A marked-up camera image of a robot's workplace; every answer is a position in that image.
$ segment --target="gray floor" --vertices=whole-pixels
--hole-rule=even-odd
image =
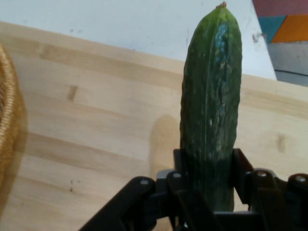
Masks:
[[[308,42],[268,44],[273,67],[279,81],[308,86]]]

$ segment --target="wooden table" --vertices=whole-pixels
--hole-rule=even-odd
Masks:
[[[132,177],[173,167],[182,62],[6,23],[0,41],[26,105],[0,230],[76,231]],[[243,76],[241,97],[235,146],[284,180],[308,172],[308,89]]]

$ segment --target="green cucumber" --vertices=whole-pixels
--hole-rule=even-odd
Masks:
[[[180,147],[193,186],[214,211],[233,211],[230,184],[242,74],[241,32],[223,3],[198,24],[184,66]]]

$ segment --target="colorful mat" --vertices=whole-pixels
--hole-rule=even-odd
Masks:
[[[268,43],[308,41],[308,0],[253,0]]]

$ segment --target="wicker basket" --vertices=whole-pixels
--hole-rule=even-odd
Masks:
[[[13,157],[17,138],[22,98],[12,60],[0,44],[0,185],[4,172]]]

